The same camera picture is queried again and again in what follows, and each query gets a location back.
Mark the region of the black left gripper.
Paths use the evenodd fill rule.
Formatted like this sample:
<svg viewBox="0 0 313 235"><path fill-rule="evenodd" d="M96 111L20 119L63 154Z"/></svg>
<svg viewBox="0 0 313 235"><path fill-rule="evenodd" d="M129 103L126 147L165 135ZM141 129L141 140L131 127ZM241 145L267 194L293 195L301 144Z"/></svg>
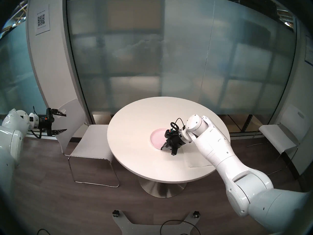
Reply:
<svg viewBox="0 0 313 235"><path fill-rule="evenodd" d="M40 130L39 137L42 136L42 132L45 130L47 132L47 136L56 136L63 132L65 132L67 129L59 129L59 130L52 130L52 123L54 122L53 115L57 116L63 116L66 117L67 115L59 111L58 109L46 109L46 115L39 114L39 124L38 129Z"/></svg>

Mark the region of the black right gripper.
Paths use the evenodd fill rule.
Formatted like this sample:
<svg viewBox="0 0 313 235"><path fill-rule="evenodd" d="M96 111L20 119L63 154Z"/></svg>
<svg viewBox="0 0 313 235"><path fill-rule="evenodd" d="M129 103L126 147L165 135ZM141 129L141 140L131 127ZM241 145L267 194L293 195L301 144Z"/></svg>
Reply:
<svg viewBox="0 0 313 235"><path fill-rule="evenodd" d="M181 139L180 135L167 135L166 138L166 143L163 144L161 150L171 152L172 156L175 156L178 149L186 144L186 142Z"/></svg>

